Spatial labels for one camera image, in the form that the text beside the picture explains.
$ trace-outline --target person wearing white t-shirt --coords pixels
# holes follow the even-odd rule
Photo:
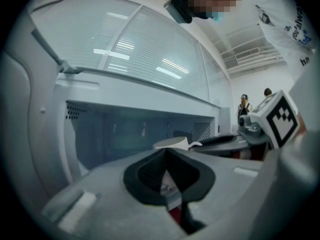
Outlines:
[[[188,0],[195,12],[224,12],[237,0]],[[312,67],[318,36],[295,0],[251,0],[259,12],[266,39],[280,52],[294,81]]]

